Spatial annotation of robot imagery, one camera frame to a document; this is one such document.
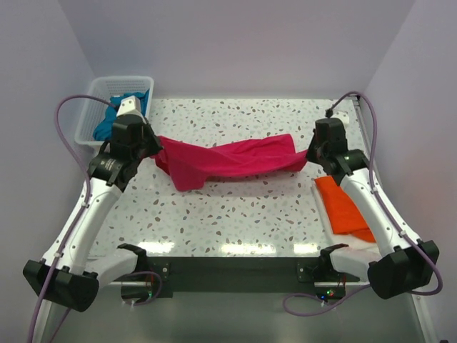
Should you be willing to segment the magenta t shirt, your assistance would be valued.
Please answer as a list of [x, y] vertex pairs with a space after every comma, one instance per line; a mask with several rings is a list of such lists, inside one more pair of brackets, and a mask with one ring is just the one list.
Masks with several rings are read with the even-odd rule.
[[202, 147], [160, 137], [163, 150], [152, 156], [180, 192], [200, 189], [213, 177], [252, 177], [277, 171], [299, 172], [307, 150], [296, 151], [290, 134]]

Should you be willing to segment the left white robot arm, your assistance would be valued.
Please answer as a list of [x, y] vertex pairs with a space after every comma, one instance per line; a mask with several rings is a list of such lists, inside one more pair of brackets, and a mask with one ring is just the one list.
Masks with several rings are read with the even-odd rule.
[[25, 279], [38, 296], [84, 312], [107, 284], [125, 275], [132, 280], [146, 276], [149, 264], [141, 247], [121, 244], [94, 263], [88, 256], [107, 214], [135, 177], [141, 161], [161, 149], [145, 118], [135, 114], [116, 118], [111, 139], [102, 144], [89, 164], [89, 183], [84, 185], [65, 227], [39, 261], [29, 260], [23, 268]]

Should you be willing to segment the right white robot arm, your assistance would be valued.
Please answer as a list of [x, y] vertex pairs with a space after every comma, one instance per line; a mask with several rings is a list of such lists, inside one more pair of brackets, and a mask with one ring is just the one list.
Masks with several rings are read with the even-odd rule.
[[322, 249], [318, 273], [323, 279], [350, 274], [367, 281], [380, 298], [390, 299], [424, 287], [438, 275], [438, 247], [423, 241], [395, 210], [364, 152], [348, 148], [340, 119], [316, 121], [306, 158], [322, 166], [353, 201], [378, 247], [369, 251], [340, 243]]

